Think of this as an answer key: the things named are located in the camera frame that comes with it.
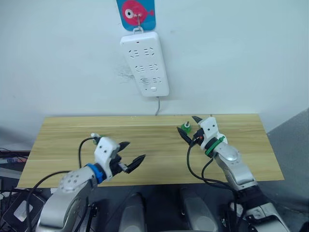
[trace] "wall stain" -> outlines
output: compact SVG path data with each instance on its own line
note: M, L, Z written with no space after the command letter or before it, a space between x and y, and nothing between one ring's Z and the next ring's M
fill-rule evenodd
M134 75L128 66L120 66L117 69L117 76L119 77L120 84L128 83L129 81L134 80Z

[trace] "wire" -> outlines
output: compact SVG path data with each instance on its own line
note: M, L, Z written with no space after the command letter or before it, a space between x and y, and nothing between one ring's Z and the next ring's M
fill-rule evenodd
M27 228L29 229L29 232L32 231L32 225L31 225L31 218L30 218L30 208L29 208L29 201L30 201L30 197L31 195L34 193L34 191L37 189L37 187L44 182L46 179L50 178L51 176L57 175L57 174L61 174L61 173L68 173L70 171L60 171L60 172L56 172L56 173L51 173L49 175L47 175L46 177L44 177L42 180L40 180L29 192L29 195L26 199L26 215L27 215Z
M190 158L191 148L192 148L194 145L195 145L195 141L192 140L191 143L190 143L190 145L189 145L188 152L187 152L187 167L188 167L190 173L191 173L195 178L197 178L197 179L199 179L199 180L219 183L219 184L225 186L227 189L231 190L233 193L237 193L237 192L236 192L234 189L232 189L227 183L224 183L224 182L222 182L222 181L220 181L220 180L202 178L202 177L196 175L196 174L192 171L191 166L190 166L190 159L189 159L189 158Z
M8 196L4 196L3 195L3 193L5 193L5 192L30 192L30 190L28 190L28 189L18 189L18 188L13 188L12 190L2 190L2 193L0 193L0 195L2 195L3 196L3 198L6 198L6 197L8 197Z
M4 222L1 226L0 226L0 230L6 225L6 222Z
M10 202L11 202L11 199L12 199L12 191L10 191L10 196L9 196L9 203L8 203L8 205L6 206L6 210L5 210L5 211L7 211L7 210L9 209L9 207L10 207Z
M242 212L241 212L241 215L240 215L240 217L239 217L239 219L238 219L238 221L237 221L237 223L236 223L235 231L238 231L238 230L239 230L240 224L241 224L241 222L242 222L242 218L243 218L243 216L245 216L245 212L246 212L246 209L245 209L245 207L242 205Z
M18 158L21 162L23 162L23 160L21 158L19 158L18 156L16 156L16 158Z
M82 146L84 144L84 142L93 139L92 137L86 138L84 140L81 141L81 144L79 145L78 148L78 164L79 164L79 168L82 168L82 158L81 158L81 150L82 150Z
M9 149L6 149L6 148L4 148L4 147L0 147L0 149L2 149L2 150L6 150L7 152L13 152L13 151L11 151L11 150L9 150ZM24 159L28 159L28 157L25 157L25 156L20 156L20 155L18 155L18 154L10 154L10 153L6 153L6 154L3 154L4 156L10 156L10 157L21 157L21 158L24 158Z
M203 180L206 184L212 186L212 187L216 187L216 188L220 188L220 189L226 189L226 190L229 190L233 193L233 196L234 196L234 217L235 217L235 232L237 232L237 227L236 225L238 224L237 222L237 191L234 190L233 188L231 188L228 184L220 181L220 180L214 180L214 179L208 179L208 178L204 178L204 171L205 169L211 164L212 160L211 159L203 168L202 170L202 177L198 176L197 174L195 174L192 169L191 169L191 166L190 166L190 153L191 153L191 148L194 147L194 145L196 144L196 140L192 140L190 145L189 145L189 148L188 148L188 151L187 151L187 167L190 171L190 173L196 177L197 179L200 179L200 180ZM223 185L223 186L218 186L218 185L214 185L213 183L209 183L210 182L214 182L214 183L218 183L220 185Z
M86 217L87 210L88 210L88 204L89 204L89 199L87 197L86 198L85 210L84 210L83 215L81 217L81 220L79 221L79 223L78 223L77 227L75 228L74 232L78 232L79 231L79 229L80 229L80 227L81 227L81 225L82 225L82 223L83 223L83 221L84 221L84 219Z
M9 152L12 152L11 150L6 149L6 148L4 148L4 147L0 147L0 149L2 149L2 150L6 150L6 151L9 151Z
M157 116L160 111L160 98L159 97L156 98L158 98L158 109L156 110L155 116Z
M13 228L11 226L8 226L9 230L5 232L14 232Z

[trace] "green ring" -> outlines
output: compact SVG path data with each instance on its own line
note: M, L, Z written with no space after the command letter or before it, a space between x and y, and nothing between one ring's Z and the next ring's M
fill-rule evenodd
M210 157L209 154L216 148L217 145L219 145L219 144L223 141L224 138L225 138L225 137L222 136L222 137L221 137L220 139L218 139L213 145L211 145L210 148L209 148L207 151L205 151L205 155L208 156L208 157Z

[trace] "power strip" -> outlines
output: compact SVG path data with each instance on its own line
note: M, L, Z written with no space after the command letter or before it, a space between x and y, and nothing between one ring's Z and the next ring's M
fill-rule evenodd
M146 97L167 96L169 83L158 34L151 31L124 36L120 45L141 94Z

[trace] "pink fish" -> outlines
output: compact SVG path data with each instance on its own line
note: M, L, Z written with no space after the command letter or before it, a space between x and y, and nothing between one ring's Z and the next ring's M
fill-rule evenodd
M147 12L145 7L143 7L142 4L140 4L136 0L128 0L125 1L122 5L122 16L126 20L126 22L130 25L137 26L138 20L137 16L140 17L140 23L142 23L147 15L154 15L154 11L151 10L150 12Z

